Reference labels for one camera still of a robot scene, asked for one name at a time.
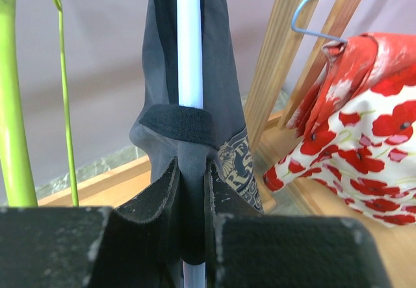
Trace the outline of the light blue plastic hanger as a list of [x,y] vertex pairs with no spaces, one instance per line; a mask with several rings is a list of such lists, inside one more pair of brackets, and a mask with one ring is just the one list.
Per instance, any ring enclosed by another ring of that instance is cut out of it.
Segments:
[[[177,0],[179,104],[186,110],[203,107],[202,28],[200,0]],[[185,287],[205,287],[203,166],[197,145],[179,144],[184,180],[183,253]]]

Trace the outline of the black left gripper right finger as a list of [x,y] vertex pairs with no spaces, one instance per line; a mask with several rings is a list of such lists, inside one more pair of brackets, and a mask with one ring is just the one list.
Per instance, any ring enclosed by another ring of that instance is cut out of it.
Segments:
[[362,223],[337,216],[255,210],[207,163],[205,248],[209,287],[390,287]]

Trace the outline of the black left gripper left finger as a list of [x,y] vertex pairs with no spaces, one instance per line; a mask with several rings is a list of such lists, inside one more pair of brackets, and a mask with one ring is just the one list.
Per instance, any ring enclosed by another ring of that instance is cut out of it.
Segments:
[[2,287],[177,287],[179,168],[117,207],[1,209]]

